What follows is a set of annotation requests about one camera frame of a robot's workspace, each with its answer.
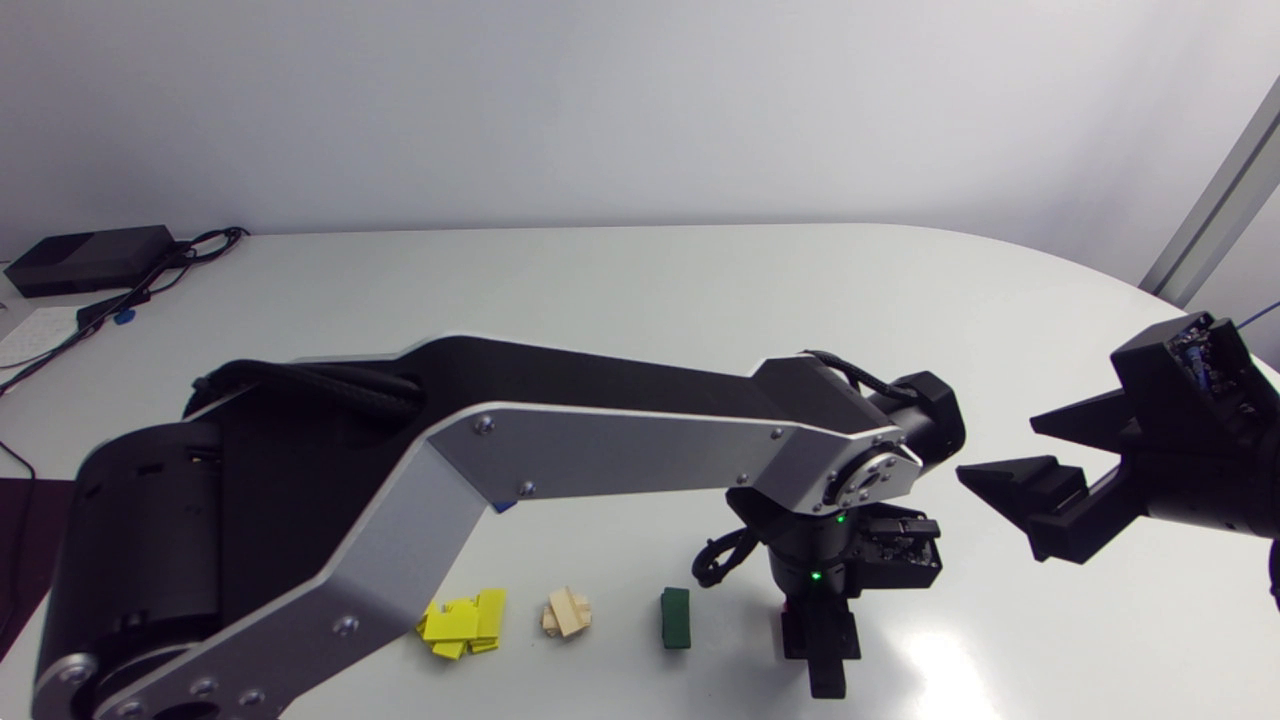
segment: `yellow puzzle piece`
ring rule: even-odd
[[[428,610],[422,624],[422,639],[434,642],[472,641],[480,624],[480,612],[471,598],[454,600],[444,606],[444,612]]]
[[[471,652],[498,650],[502,634],[502,612],[507,603],[507,591],[485,588],[471,598],[463,597],[436,607],[426,606],[417,633],[431,646],[431,652],[449,660]]]

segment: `screw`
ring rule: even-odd
[[[131,700],[129,702],[125,702],[124,705],[116,707],[115,715],[116,717],[141,717],[142,703],[136,700]]]
[[[214,691],[216,689],[218,680],[212,678],[201,678],[191,685],[191,694],[204,698],[214,694]]]
[[[87,665],[68,665],[65,670],[58,674],[58,679],[69,685],[78,685],[92,674]]]
[[[346,638],[347,635],[355,633],[360,629],[360,619],[355,615],[346,615],[339,618],[337,623],[333,624],[333,634]]]

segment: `black router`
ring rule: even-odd
[[[174,249],[164,225],[46,237],[4,274],[23,297],[132,288]]]

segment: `white wall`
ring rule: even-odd
[[[1135,282],[1280,72],[1275,0],[13,0],[41,236],[882,220]]]

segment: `green block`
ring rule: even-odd
[[[689,650],[689,591],[667,588],[662,591],[662,647]]]

